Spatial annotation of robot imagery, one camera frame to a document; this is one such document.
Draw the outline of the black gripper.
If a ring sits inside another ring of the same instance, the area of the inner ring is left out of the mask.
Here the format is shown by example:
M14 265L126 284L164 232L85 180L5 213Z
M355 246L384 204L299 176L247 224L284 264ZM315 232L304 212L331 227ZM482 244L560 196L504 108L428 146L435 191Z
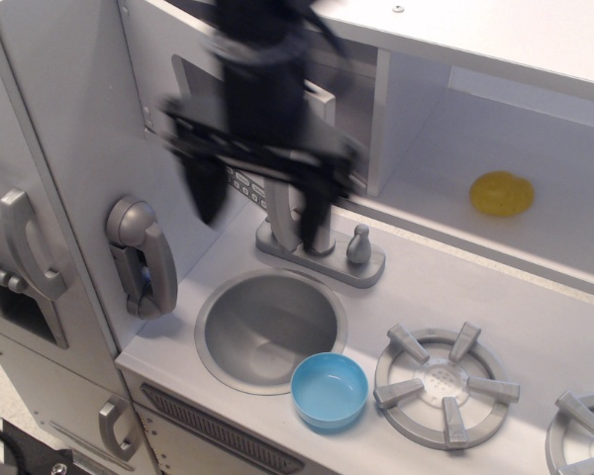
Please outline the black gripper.
M180 159L201 221L213 226L227 199L230 166L295 186L305 208L300 236L315 250L335 193L359 190L363 147L318 118L306 99L303 56L221 63L215 96L168 98L168 147Z

